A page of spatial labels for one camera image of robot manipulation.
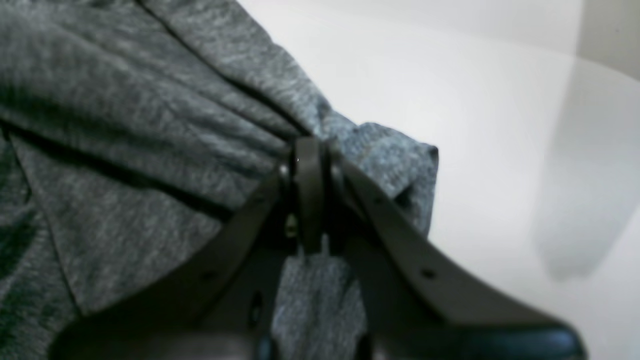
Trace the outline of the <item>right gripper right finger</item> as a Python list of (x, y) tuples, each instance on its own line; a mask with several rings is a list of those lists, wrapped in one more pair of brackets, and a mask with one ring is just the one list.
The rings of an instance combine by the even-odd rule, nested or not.
[(330, 146), (330, 252), (359, 282), (366, 330), (356, 360), (585, 360), (567, 323), (497, 290), (416, 230)]

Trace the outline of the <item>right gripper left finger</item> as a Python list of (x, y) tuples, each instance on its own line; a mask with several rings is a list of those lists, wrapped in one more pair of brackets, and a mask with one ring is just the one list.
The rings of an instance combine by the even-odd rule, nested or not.
[(282, 267), (322, 251), (323, 150), (298, 139), (222, 231), (137, 294), (69, 326), (52, 360), (278, 360)]

